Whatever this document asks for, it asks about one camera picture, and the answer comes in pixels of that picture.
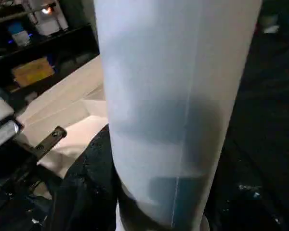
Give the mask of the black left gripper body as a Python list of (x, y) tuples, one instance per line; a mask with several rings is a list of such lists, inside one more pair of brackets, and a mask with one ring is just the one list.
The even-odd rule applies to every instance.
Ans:
[(0, 197), (29, 191), (29, 178), (38, 161), (36, 150), (16, 139), (0, 146)]

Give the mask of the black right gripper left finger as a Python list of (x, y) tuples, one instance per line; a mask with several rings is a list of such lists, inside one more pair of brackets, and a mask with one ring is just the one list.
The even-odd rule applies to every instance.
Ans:
[(118, 175), (109, 127), (103, 127), (76, 159), (55, 191), (46, 231), (114, 231)]

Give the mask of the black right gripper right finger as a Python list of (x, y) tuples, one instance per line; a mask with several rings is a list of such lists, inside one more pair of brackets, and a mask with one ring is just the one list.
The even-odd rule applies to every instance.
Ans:
[(289, 176), (226, 142), (205, 215), (212, 231), (289, 231)]

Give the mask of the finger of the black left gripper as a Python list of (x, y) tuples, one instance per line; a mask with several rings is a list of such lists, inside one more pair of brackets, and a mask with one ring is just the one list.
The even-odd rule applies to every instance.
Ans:
[(34, 148), (34, 155), (36, 158), (43, 158), (61, 139), (66, 136), (67, 131), (60, 126), (57, 126)]

